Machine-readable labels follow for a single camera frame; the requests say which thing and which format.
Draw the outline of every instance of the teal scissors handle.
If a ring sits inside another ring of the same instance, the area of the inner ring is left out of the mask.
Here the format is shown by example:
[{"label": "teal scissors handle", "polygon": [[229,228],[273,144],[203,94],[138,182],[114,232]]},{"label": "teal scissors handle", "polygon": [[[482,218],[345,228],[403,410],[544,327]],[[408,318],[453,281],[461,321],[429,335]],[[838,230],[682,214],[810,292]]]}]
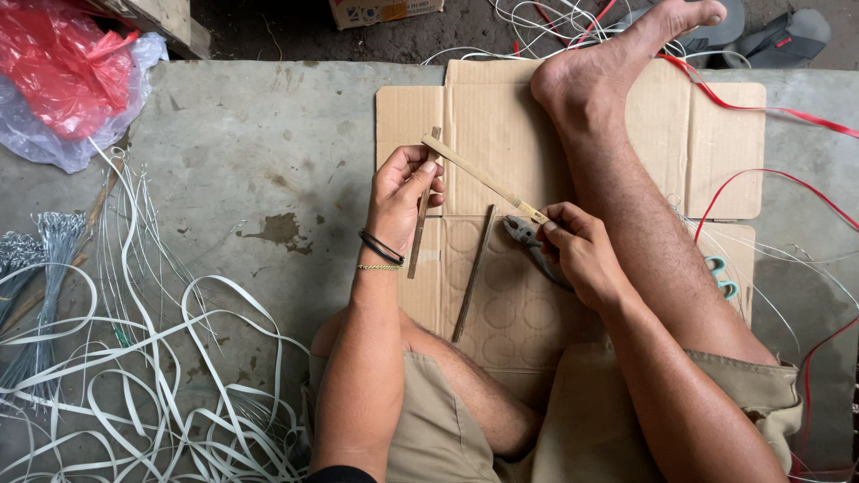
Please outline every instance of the teal scissors handle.
[{"label": "teal scissors handle", "polygon": [[[707,262],[707,266],[710,266],[711,261],[713,262],[713,268],[710,269],[710,274],[713,278],[716,278],[716,275],[725,270],[727,264],[725,263],[725,259],[722,257],[712,256],[704,258],[704,262]],[[728,287],[728,292],[725,293],[725,300],[731,300],[740,293],[740,286],[732,280],[717,280],[716,286],[719,287],[720,290]]]}]

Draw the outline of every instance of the cardboard box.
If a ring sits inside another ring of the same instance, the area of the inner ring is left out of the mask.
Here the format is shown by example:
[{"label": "cardboard box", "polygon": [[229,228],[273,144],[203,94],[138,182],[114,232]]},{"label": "cardboard box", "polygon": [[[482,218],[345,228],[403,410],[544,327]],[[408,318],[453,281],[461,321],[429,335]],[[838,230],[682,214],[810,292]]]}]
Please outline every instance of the cardboard box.
[{"label": "cardboard box", "polygon": [[444,0],[328,0],[337,28],[361,27],[442,10]]},{"label": "cardboard box", "polygon": [[[401,144],[419,144],[434,125],[442,141],[535,207],[575,199],[564,150],[554,126],[530,91],[539,61],[451,61],[444,86],[385,87],[376,95],[376,154],[381,165]],[[710,85],[727,102],[763,106],[756,83]],[[765,116],[729,111],[698,92],[664,60],[653,61],[630,91],[630,141],[656,185],[676,194],[678,210],[701,217],[719,186],[742,169],[764,162]],[[477,253],[486,207],[498,205],[489,249],[458,347],[533,407],[548,401],[551,375],[563,348],[605,337],[595,313],[552,284],[501,218],[519,212],[447,160],[447,202],[424,225],[417,276],[400,278],[400,306],[416,321],[450,339]],[[758,215],[762,177],[736,179],[710,213],[722,219]],[[720,254],[719,278],[740,286],[732,303],[750,323],[753,248],[721,230],[754,240],[751,227],[707,223],[699,240],[705,254]]]}]

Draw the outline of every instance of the shorts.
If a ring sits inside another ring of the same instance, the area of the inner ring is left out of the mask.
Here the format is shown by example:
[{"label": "shorts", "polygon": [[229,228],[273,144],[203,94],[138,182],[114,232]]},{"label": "shorts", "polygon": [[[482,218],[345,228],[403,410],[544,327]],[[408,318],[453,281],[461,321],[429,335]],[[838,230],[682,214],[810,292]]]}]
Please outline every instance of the shorts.
[{"label": "shorts", "polygon": [[[802,419],[797,368],[686,353],[755,424],[787,473],[786,436],[799,430]],[[404,352],[403,358],[403,408],[388,455],[387,481],[664,481],[611,344],[567,347],[537,445],[522,462],[512,464],[493,457],[477,421],[432,357]],[[310,356],[310,380],[302,391],[311,439],[315,395],[326,364],[327,358]]]}]

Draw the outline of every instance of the plastic bag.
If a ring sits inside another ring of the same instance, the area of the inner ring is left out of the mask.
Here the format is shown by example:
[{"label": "plastic bag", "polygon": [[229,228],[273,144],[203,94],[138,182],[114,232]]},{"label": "plastic bag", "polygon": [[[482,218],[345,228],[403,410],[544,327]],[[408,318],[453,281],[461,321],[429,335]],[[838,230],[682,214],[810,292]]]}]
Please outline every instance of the plastic bag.
[{"label": "plastic bag", "polygon": [[[92,139],[99,148],[106,149],[125,133],[125,129],[140,114],[143,103],[152,88],[148,69],[158,59],[168,60],[164,38],[156,33],[140,36],[127,47],[131,55],[131,72],[128,80],[126,109],[107,118],[93,133]],[[68,141],[61,139],[30,110],[27,100],[6,76],[0,75],[0,143],[9,150],[33,162],[56,164],[66,173],[75,173],[87,167],[95,148],[88,139]]]},{"label": "plastic bag", "polygon": [[80,141],[125,110],[131,55],[73,0],[0,0],[0,73],[61,138]]}]

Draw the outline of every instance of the leg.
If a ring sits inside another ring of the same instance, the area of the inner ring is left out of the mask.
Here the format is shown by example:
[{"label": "leg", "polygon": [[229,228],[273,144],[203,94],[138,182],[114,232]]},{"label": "leg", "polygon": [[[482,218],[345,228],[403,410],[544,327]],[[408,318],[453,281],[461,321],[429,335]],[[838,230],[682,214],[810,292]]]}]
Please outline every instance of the leg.
[{"label": "leg", "polygon": [[531,81],[551,116],[581,207],[601,218],[621,266],[684,348],[777,364],[722,298],[681,221],[626,135],[625,97],[670,39],[726,15],[715,0],[667,0],[618,37],[544,62]]},{"label": "leg", "polygon": [[[342,309],[322,325],[310,346],[313,355],[331,354],[348,314],[348,308]],[[533,448],[543,424],[542,416],[517,400],[468,356],[416,324],[402,309],[399,320],[403,351],[436,360],[453,391],[477,420],[493,453],[515,459]]]}]

